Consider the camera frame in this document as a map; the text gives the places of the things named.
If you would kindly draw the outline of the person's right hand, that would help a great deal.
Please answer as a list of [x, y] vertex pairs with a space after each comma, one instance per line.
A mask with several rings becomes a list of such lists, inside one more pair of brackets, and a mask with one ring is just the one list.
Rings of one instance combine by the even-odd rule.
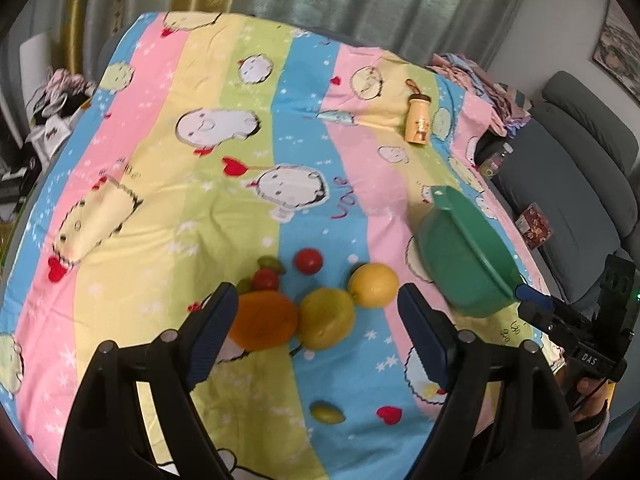
[[584, 403], [573, 415], [575, 422], [597, 416], [608, 400], [608, 381], [601, 382], [588, 377], [582, 378], [576, 384], [577, 392], [584, 397]]

